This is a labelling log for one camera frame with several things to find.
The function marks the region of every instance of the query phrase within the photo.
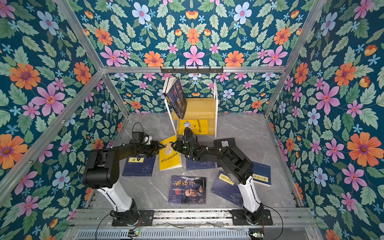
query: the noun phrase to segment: bookshelf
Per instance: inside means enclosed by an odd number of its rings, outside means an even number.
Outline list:
[[[217,111],[218,111],[218,94],[217,94],[217,82],[214,82],[214,97],[213,98],[186,98],[187,109],[185,111],[184,119],[198,120],[208,119],[208,135],[217,135]],[[168,101],[164,99],[167,107],[169,119],[172,123],[173,130],[177,135],[179,129],[180,120],[174,111],[170,111]]]

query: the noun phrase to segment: book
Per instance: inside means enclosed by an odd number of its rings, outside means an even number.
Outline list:
[[[184,134],[186,127],[189,127],[194,134],[208,134],[208,119],[180,120],[179,135]]]
[[[187,100],[179,78],[167,78],[164,81],[163,94],[170,103],[176,115],[183,119],[187,109]]]
[[[214,140],[214,146],[217,148],[221,147],[233,147],[236,146],[235,139],[233,137],[230,138],[221,138]]]
[[[185,167],[187,168],[187,171],[190,170],[199,170],[199,169],[209,169],[209,168],[216,168],[215,162],[194,162],[192,159],[185,157]]]
[[[253,162],[253,181],[264,185],[271,186],[271,166]]]
[[[243,206],[243,197],[241,196],[239,187],[229,179],[224,171],[220,171],[217,174],[211,192],[239,207]]]
[[[171,144],[176,142],[177,136],[173,135],[163,141],[160,141],[165,148],[159,151],[160,170],[173,169],[182,166],[181,154],[172,149]]]
[[[207,179],[173,175],[170,179],[168,204],[205,204]]]
[[[153,167],[155,165],[155,157],[127,157],[122,176],[133,177],[152,177]]]

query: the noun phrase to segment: yellow title label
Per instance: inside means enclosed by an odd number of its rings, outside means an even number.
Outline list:
[[[234,184],[234,182],[232,182],[231,181],[231,179],[229,179],[229,177],[227,177],[226,175],[224,175],[224,174],[220,174],[220,177],[219,177],[221,180],[223,180],[224,182],[227,182],[227,183],[229,183],[229,184],[231,184],[231,185],[233,185]]]
[[[268,177],[260,176],[260,175],[257,175],[257,174],[253,174],[253,178],[257,179],[257,180],[260,180],[260,181],[263,181],[263,182],[268,182]]]
[[[144,158],[141,157],[140,160],[137,160],[137,157],[130,157],[128,162],[144,162]]]

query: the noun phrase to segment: floral wallpaper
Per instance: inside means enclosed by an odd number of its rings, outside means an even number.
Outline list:
[[[1,0],[0,17],[2,179],[95,69],[55,3]]]
[[[87,151],[112,147],[123,120],[100,81],[3,202],[0,239],[62,239],[91,192],[82,184]],[[0,139],[22,143],[12,134],[2,134]]]
[[[327,240],[384,238],[383,7],[327,3],[269,115]]]
[[[78,4],[78,19],[106,66],[278,66],[286,63],[313,1]]]
[[[155,74],[116,73],[111,78],[128,110],[136,113],[165,112],[163,84],[180,77],[187,98],[212,98],[217,81],[220,112],[262,113],[280,77],[275,73]]]

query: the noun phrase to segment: yellow book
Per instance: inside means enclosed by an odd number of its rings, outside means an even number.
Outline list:
[[[208,134],[208,119],[180,120],[179,135],[183,135],[186,127],[192,129],[194,134]]]
[[[172,137],[160,141],[160,143],[165,146],[165,148],[161,149],[159,152],[160,171],[182,166],[180,153],[174,151],[171,146],[176,140],[177,136],[173,135]]]

